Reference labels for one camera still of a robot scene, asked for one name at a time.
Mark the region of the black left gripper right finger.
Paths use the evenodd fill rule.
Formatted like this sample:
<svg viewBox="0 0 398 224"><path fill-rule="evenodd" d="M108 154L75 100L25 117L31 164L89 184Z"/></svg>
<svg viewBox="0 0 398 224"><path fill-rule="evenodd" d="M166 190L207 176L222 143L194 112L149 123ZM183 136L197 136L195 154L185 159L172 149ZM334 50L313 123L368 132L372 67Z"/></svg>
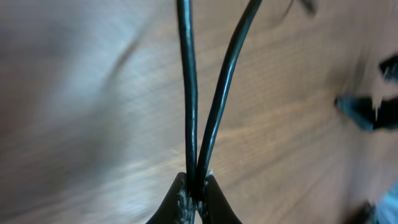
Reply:
<svg viewBox="0 0 398 224"><path fill-rule="evenodd" d="M205 178L201 201L203 206L200 215L203 224L242 224L213 175Z"/></svg>

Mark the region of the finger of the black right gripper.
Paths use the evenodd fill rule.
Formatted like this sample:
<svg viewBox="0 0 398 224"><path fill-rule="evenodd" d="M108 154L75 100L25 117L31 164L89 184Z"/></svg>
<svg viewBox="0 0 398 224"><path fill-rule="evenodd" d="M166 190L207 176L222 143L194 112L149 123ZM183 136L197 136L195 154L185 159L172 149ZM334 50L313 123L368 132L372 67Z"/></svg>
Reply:
<svg viewBox="0 0 398 224"><path fill-rule="evenodd" d="M334 105L363 130L397 130L397 97L382 100L377 109L370 96L337 96Z"/></svg>
<svg viewBox="0 0 398 224"><path fill-rule="evenodd" d="M378 68L383 79L397 83L397 54L381 61Z"/></svg>

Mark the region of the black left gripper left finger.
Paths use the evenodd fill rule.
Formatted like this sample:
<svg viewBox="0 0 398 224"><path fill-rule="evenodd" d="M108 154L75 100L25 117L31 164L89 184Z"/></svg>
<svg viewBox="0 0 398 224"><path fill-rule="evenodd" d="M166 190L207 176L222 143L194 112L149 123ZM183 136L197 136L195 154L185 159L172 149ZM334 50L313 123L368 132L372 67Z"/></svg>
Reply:
<svg viewBox="0 0 398 224"><path fill-rule="evenodd" d="M147 224L192 224L195 202L187 190L187 175L179 172L157 211Z"/></svg>

